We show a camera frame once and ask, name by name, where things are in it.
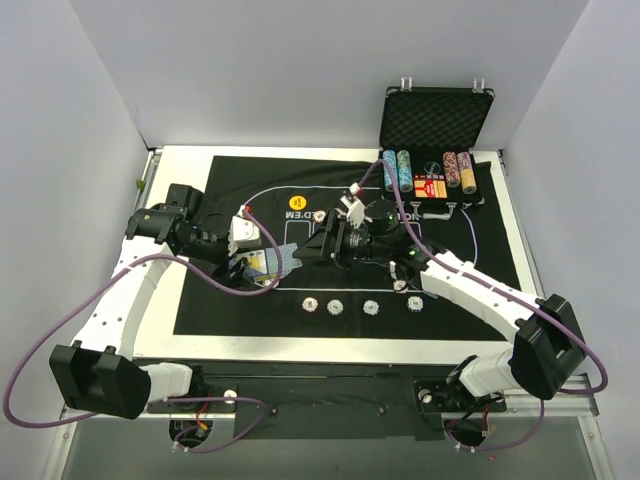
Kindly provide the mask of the blue white chip stack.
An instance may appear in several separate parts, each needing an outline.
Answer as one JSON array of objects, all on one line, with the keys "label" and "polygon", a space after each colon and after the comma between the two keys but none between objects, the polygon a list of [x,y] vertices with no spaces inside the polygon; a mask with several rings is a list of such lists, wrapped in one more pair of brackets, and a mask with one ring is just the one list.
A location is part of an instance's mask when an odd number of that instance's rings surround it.
[{"label": "blue white chip stack", "polygon": [[362,310],[366,315],[375,316],[379,313],[380,306],[374,300],[366,300],[363,303]]}]

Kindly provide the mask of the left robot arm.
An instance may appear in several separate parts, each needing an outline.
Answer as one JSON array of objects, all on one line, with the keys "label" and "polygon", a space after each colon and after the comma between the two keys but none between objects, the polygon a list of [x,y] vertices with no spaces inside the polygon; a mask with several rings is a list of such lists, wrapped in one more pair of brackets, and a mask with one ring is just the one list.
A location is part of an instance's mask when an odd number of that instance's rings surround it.
[{"label": "left robot arm", "polygon": [[97,293],[91,318],[68,346],[57,345],[49,365],[65,404],[75,410],[125,419],[170,398],[181,410],[200,408],[204,384],[194,368],[162,361],[138,366],[135,339],[157,285],[172,263],[181,263],[216,289],[241,297],[272,289],[302,265],[293,244],[260,247],[266,233],[241,207],[228,230],[217,234],[195,219],[203,193],[172,184],[164,202],[137,210],[128,220],[120,263]]}]

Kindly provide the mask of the grey white chip stack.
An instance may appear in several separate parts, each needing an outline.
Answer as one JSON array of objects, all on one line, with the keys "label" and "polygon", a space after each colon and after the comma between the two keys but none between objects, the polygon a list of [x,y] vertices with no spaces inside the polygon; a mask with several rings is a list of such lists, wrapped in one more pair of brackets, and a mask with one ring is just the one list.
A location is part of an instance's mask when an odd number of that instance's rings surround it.
[{"label": "grey white chip stack", "polygon": [[327,303],[327,311],[331,315],[340,315],[344,311],[344,304],[338,299],[331,299]]}]

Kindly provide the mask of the yellow dealer button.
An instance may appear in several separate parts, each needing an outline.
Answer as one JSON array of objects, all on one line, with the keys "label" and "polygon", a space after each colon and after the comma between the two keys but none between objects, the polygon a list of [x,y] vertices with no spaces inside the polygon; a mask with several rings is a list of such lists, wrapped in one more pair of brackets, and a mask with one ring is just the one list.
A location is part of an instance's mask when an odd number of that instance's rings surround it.
[{"label": "yellow dealer button", "polygon": [[293,211],[302,211],[307,206],[307,200],[302,195],[294,195],[289,199],[288,205]]}]

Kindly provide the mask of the blue playing card deck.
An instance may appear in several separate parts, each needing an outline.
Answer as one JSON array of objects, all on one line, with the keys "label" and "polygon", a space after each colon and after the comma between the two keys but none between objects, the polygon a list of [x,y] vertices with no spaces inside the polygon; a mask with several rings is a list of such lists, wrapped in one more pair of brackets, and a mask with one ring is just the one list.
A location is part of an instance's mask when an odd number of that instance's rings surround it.
[{"label": "blue playing card deck", "polygon": [[[287,243],[279,247],[282,257],[282,278],[303,266],[300,259],[293,257],[297,248],[296,243]],[[233,268],[238,262],[244,265],[243,276],[257,284],[270,283],[277,274],[278,258],[271,247],[238,254],[229,261],[229,268]]]}]

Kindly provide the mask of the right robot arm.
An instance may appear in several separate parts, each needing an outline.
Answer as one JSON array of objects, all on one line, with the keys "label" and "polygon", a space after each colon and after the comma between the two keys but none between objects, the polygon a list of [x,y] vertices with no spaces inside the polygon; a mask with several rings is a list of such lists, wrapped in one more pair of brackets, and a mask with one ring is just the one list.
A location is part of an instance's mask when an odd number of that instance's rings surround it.
[{"label": "right robot arm", "polygon": [[497,331],[509,347],[472,354],[447,378],[449,402],[468,409],[481,398],[512,389],[550,400],[585,359],[571,304],[519,291],[475,269],[453,252],[419,239],[394,201],[364,204],[354,183],[322,227],[323,258],[340,267],[372,261],[388,268],[398,291],[414,287],[460,307]]}]

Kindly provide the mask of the red white chip stack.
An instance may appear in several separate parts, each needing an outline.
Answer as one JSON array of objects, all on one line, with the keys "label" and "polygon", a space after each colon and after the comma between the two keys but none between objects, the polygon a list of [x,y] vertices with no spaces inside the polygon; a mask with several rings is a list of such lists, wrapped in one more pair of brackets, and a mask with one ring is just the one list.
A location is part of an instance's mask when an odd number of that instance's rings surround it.
[{"label": "red white chip stack", "polygon": [[319,302],[314,297],[306,297],[302,301],[302,308],[306,312],[314,312],[317,310],[318,306],[319,306]]}]

